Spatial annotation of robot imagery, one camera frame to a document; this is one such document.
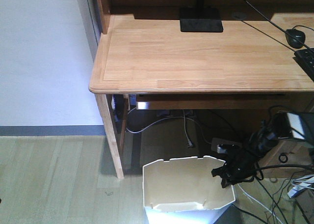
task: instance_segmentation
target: white wall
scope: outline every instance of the white wall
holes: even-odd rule
[[[78,0],[0,0],[0,126],[99,125]]]

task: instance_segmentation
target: monitor stand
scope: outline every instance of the monitor stand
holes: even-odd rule
[[[182,32],[223,32],[219,11],[204,7],[205,0],[197,0],[195,7],[180,8]]]

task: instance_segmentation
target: white trash bin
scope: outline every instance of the white trash bin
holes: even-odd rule
[[[149,224],[212,224],[235,201],[211,170],[224,161],[204,156],[156,160],[143,166],[144,208]]]

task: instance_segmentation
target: gray baseboard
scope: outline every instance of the gray baseboard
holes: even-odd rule
[[[103,125],[0,126],[0,136],[104,136]]]

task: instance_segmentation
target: computer mouse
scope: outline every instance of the computer mouse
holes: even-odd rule
[[[296,49],[300,49],[301,47],[303,47],[303,45],[300,42],[302,42],[302,43],[305,42],[304,32],[297,30],[297,29],[287,29],[286,32],[294,37],[294,38],[292,38],[291,36],[289,36],[286,33],[286,40],[291,47],[296,48]]]

